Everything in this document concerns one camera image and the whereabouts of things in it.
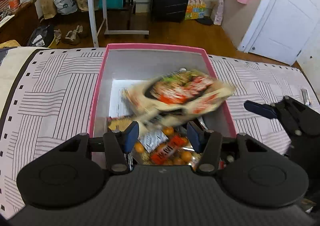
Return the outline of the clear bag of orange nuts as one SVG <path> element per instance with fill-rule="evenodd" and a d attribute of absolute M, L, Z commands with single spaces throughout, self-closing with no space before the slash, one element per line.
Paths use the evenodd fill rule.
<path fill-rule="evenodd" d="M 191 166 L 196 168 L 201 154 L 195 152 L 187 130 L 164 127 L 146 133 L 135 143 L 131 155 L 138 164 L 147 166 Z"/>

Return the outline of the large beige snack bag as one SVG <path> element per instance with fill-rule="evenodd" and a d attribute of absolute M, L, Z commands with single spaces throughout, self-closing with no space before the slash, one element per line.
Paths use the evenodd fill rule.
<path fill-rule="evenodd" d="M 176 127 L 215 111 L 235 87 L 201 71 L 180 70 L 146 80 L 124 90 L 145 134 L 163 127 Z"/>

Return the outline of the black snack packet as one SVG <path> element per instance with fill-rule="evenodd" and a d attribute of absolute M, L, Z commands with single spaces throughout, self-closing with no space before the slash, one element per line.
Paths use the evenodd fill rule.
<path fill-rule="evenodd" d="M 208 128 L 207 128 L 207 126 L 206 126 L 206 124 L 205 124 L 202 116 L 197 117 L 196 119 L 194 119 L 194 122 L 196 123 L 196 125 L 197 125 L 201 130 L 203 130 L 203 131 L 208 130 Z"/>

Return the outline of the white bedroom door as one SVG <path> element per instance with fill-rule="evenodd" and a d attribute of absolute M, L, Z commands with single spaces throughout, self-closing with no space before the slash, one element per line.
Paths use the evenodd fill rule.
<path fill-rule="evenodd" d="M 238 50 L 292 65 L 319 22 L 319 0 L 261 0 Z"/>

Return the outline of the printed paper sheet in box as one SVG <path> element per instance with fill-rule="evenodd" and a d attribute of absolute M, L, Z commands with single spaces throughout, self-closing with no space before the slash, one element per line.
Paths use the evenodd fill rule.
<path fill-rule="evenodd" d="M 112 80 L 111 93 L 110 93 L 110 104 L 108 116 L 112 118 L 118 118 L 123 116 L 133 115 L 130 104 L 127 99 L 123 96 L 125 89 L 142 83 L 144 80 L 136 79 L 114 79 Z"/>

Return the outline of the pink cardboard box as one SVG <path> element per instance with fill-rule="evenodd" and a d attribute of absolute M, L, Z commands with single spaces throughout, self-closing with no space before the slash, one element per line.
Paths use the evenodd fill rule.
<path fill-rule="evenodd" d="M 142 135 L 202 117 L 207 128 L 235 135 L 226 99 L 204 49 L 124 43 L 106 47 L 93 98 L 89 133 L 101 136 L 108 118 L 131 116 Z"/>

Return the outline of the striped patchwork bed sheet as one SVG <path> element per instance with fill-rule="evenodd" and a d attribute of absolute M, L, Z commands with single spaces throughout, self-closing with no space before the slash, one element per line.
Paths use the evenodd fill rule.
<path fill-rule="evenodd" d="M 1 215 L 11 218 L 24 203 L 16 185 L 28 163 L 80 132 L 89 133 L 94 92 L 105 48 L 1 50 Z M 283 154 L 290 139 L 278 120 L 244 109 L 247 100 L 272 104 L 290 96 L 311 107 L 319 101 L 299 69 L 209 56 L 218 79 L 235 87 L 226 101 L 235 135 L 245 132 Z"/>

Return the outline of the white patterned floor bag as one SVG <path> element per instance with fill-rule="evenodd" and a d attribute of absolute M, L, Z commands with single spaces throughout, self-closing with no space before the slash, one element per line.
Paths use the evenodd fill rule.
<path fill-rule="evenodd" d="M 211 19 L 214 25 L 221 26 L 223 20 L 224 0 L 215 0 L 211 14 Z"/>

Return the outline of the colourful yellow gift box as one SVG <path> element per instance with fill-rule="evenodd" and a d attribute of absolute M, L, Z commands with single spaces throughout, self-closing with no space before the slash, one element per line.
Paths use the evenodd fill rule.
<path fill-rule="evenodd" d="M 202 19 L 204 18 L 204 12 L 206 4 L 202 0 L 189 0 L 187 9 L 185 12 L 185 20 Z"/>

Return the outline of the beige sandals on floor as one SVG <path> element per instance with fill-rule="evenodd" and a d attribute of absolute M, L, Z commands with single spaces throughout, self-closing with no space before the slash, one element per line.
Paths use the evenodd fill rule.
<path fill-rule="evenodd" d="M 78 25 L 74 30 L 68 31 L 66 34 L 62 34 L 61 30 L 54 30 L 55 42 L 60 42 L 69 45 L 78 45 L 80 43 L 80 37 L 83 35 L 83 26 Z"/>

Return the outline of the black bag on floor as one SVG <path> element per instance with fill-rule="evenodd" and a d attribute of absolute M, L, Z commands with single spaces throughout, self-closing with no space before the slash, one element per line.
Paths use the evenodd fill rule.
<path fill-rule="evenodd" d="M 54 38 L 54 30 L 50 25 L 40 26 L 31 34 L 27 46 L 48 48 L 54 41 Z"/>

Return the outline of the dark wooden nightstand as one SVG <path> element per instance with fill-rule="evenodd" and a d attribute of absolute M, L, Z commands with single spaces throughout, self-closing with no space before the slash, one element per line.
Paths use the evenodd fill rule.
<path fill-rule="evenodd" d="M 40 25 L 36 11 L 36 0 L 23 3 L 13 18 L 1 27 L 0 42 L 15 40 L 26 46 L 33 31 Z"/>

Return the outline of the white drawstring plastic bag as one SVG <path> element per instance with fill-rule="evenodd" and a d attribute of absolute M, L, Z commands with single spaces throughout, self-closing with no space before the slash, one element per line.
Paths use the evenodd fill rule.
<path fill-rule="evenodd" d="M 75 13 L 78 10 L 76 0 L 53 0 L 57 12 L 62 15 Z"/>

